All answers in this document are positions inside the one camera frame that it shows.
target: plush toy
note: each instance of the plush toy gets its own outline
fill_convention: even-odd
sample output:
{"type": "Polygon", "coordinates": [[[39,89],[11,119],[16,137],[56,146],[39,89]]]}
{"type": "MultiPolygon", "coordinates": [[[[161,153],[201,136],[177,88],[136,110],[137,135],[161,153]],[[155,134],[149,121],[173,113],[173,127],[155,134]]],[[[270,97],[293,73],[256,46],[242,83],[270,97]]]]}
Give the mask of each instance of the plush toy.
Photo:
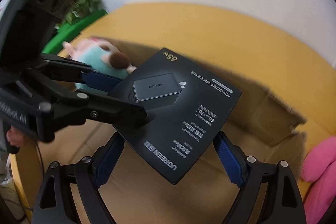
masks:
{"type": "MultiPolygon", "coordinates": [[[[136,67],[131,65],[130,59],[121,53],[117,47],[105,39],[90,37],[84,39],[73,48],[68,42],[63,42],[71,59],[86,63],[100,73],[125,79],[136,67]]],[[[75,83],[76,88],[97,92],[86,84],[75,83]]]]}
{"type": "Polygon", "coordinates": [[[301,177],[315,182],[304,203],[307,224],[316,224],[336,197],[336,137],[314,147],[304,160],[301,177]]]}

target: blue gripper pad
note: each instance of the blue gripper pad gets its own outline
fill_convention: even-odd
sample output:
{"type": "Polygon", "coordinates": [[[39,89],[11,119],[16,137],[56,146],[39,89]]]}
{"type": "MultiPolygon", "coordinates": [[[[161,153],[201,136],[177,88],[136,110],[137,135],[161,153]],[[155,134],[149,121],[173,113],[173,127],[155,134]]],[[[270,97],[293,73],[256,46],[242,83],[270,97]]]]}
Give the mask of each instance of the blue gripper pad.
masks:
{"type": "Polygon", "coordinates": [[[243,156],[240,154],[241,150],[236,150],[222,131],[213,140],[213,145],[230,181],[241,188],[247,176],[247,167],[243,156]]]}
{"type": "Polygon", "coordinates": [[[122,79],[92,71],[88,74],[82,74],[82,80],[85,84],[96,90],[110,92],[119,84],[122,79]]]}
{"type": "Polygon", "coordinates": [[[97,188],[106,184],[121,152],[124,150],[124,139],[114,134],[105,146],[99,147],[94,155],[97,165],[92,166],[95,175],[93,183],[97,188]]]}

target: green object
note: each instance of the green object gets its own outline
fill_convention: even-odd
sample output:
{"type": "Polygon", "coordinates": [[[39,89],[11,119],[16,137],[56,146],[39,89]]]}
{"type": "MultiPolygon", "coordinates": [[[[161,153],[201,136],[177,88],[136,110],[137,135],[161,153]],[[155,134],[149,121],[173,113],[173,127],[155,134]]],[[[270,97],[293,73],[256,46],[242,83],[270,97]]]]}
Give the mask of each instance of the green object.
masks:
{"type": "Polygon", "coordinates": [[[63,41],[70,42],[77,35],[79,35],[83,29],[85,29],[87,26],[89,26],[97,19],[106,14],[107,12],[105,10],[98,10],[93,12],[89,16],[84,17],[82,20],[74,25],[70,25],[68,23],[64,24],[59,28],[58,34],[54,36],[53,39],[50,40],[48,44],[44,47],[42,52],[49,54],[58,54],[63,49],[63,41]]]}
{"type": "Polygon", "coordinates": [[[101,0],[77,0],[72,11],[67,13],[64,22],[73,25],[94,11],[101,9],[101,0]]]}

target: ugreen logo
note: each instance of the ugreen logo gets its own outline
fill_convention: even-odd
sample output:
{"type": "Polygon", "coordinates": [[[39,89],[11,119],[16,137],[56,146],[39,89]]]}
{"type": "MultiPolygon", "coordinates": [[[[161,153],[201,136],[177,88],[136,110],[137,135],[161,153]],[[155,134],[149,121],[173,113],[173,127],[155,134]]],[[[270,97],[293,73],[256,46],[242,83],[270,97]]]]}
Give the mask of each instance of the ugreen logo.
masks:
{"type": "Polygon", "coordinates": [[[163,84],[157,84],[157,85],[150,85],[149,88],[155,88],[156,86],[161,86],[163,84]]]}
{"type": "Polygon", "coordinates": [[[174,165],[170,160],[168,160],[161,152],[159,152],[157,149],[153,152],[154,155],[156,155],[160,160],[162,160],[168,167],[173,169],[174,171],[176,170],[176,165],[174,165]]]}

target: green leaf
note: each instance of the green leaf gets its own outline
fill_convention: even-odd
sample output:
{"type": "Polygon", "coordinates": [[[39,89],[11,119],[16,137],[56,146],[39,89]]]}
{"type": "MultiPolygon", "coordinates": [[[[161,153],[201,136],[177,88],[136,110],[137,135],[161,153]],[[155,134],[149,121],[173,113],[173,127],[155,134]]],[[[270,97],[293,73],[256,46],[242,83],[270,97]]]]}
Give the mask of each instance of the green leaf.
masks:
{"type": "Polygon", "coordinates": [[[77,0],[72,10],[65,16],[62,25],[65,23],[73,25],[100,8],[101,0],[77,0]]]}

